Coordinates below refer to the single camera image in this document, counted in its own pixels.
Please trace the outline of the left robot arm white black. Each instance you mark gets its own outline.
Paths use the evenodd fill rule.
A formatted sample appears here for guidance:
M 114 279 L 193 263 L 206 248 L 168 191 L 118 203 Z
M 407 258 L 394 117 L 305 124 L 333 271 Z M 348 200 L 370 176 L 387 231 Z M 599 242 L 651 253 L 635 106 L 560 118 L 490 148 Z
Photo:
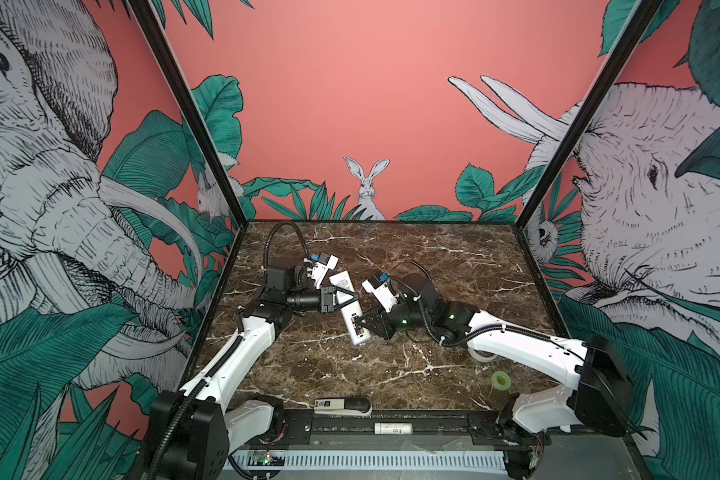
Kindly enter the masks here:
M 327 271 L 317 256 L 266 267 L 263 285 L 238 309 L 233 337 L 191 380 L 153 402 L 130 478 L 216 479 L 238 446 L 271 430 L 273 404 L 256 401 L 235 412 L 227 407 L 294 314 L 337 308 L 335 288 L 321 284 Z

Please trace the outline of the white remote control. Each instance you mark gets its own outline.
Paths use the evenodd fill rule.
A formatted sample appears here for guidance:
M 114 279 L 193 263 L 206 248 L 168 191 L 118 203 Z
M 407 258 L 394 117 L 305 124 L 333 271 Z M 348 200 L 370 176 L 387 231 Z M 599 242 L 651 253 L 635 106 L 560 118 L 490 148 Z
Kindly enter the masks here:
M 347 271 L 342 271 L 329 277 L 332 286 L 338 287 L 336 300 L 341 305 L 340 313 L 353 345 L 365 344 L 371 333 L 361 326 L 357 320 L 363 312 L 360 307 L 356 291 Z

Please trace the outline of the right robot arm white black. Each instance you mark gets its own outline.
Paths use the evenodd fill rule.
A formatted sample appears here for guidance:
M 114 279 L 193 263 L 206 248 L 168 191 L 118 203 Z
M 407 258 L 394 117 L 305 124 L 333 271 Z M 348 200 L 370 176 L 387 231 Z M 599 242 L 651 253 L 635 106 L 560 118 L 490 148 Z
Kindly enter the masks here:
M 500 319 L 460 301 L 449 301 L 427 275 L 371 277 L 363 289 L 377 301 L 374 309 L 353 309 L 352 333 L 385 340 L 402 330 L 423 329 L 444 348 L 464 347 L 522 364 L 556 381 L 556 386 L 510 399 L 497 419 L 502 431 L 536 434 L 549 428 L 584 426 L 621 437 L 635 430 L 629 417 L 634 382 L 618 348 L 609 340 L 546 334 Z

